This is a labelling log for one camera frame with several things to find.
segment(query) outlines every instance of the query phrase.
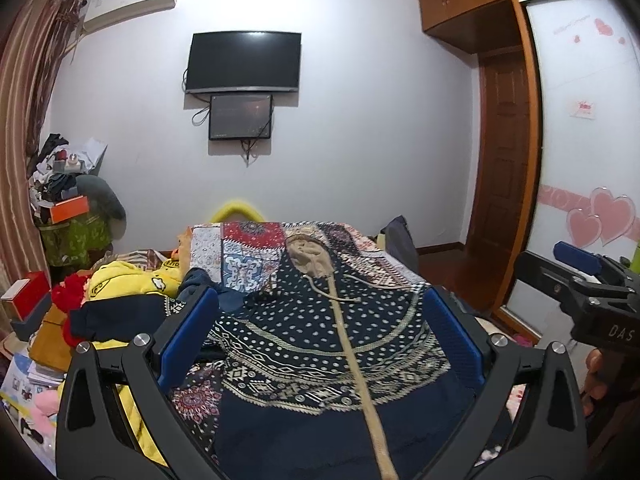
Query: white air conditioner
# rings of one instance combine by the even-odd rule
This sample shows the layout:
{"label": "white air conditioner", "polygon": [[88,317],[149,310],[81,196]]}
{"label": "white air conditioner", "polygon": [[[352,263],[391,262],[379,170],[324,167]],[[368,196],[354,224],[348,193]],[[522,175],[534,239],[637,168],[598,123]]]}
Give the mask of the white air conditioner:
{"label": "white air conditioner", "polygon": [[156,10],[173,9],[175,2],[176,0],[91,0],[84,17],[84,30],[93,32]]}

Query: television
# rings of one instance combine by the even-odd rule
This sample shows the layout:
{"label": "television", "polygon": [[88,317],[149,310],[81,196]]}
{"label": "television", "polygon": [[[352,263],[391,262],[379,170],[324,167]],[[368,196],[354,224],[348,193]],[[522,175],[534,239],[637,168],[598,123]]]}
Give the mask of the television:
{"label": "television", "polygon": [[212,95],[209,140],[271,139],[271,94]]}
{"label": "television", "polygon": [[194,34],[185,92],[297,91],[301,44],[295,32]]}

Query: gray bag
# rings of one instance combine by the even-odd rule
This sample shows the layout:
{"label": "gray bag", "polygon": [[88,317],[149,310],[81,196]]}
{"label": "gray bag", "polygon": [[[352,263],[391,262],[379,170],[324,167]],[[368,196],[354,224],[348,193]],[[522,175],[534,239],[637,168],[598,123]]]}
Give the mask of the gray bag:
{"label": "gray bag", "polygon": [[405,267],[419,274],[420,264],[418,262],[418,251],[415,250],[414,241],[406,226],[404,216],[395,217],[382,229],[382,233],[385,235],[386,252],[391,254],[391,256]]}

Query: orange box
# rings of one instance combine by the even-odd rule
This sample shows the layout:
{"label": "orange box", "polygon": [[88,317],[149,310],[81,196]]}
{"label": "orange box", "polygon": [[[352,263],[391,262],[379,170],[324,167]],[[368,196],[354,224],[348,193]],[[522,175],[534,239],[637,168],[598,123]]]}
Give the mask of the orange box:
{"label": "orange box", "polygon": [[89,212],[89,201],[83,195],[58,202],[51,208],[51,222],[57,224],[82,213]]}

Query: silver screw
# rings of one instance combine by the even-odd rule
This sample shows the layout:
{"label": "silver screw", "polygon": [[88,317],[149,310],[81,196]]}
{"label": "silver screw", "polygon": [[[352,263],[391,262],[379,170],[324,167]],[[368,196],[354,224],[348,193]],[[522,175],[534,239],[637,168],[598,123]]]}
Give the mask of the silver screw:
{"label": "silver screw", "polygon": [[509,340],[507,339],[507,336],[505,336],[504,334],[492,334],[491,336],[491,342],[498,346],[507,346],[507,344],[509,343]]}
{"label": "silver screw", "polygon": [[133,338],[133,344],[135,346],[146,346],[149,341],[151,341],[149,334],[138,334]]}
{"label": "silver screw", "polygon": [[566,347],[559,341],[553,341],[551,343],[551,349],[556,354],[564,354],[566,352]]}
{"label": "silver screw", "polygon": [[89,343],[88,341],[82,341],[76,346],[76,352],[78,352],[79,354],[85,354],[89,351],[89,348],[91,348],[91,343]]}

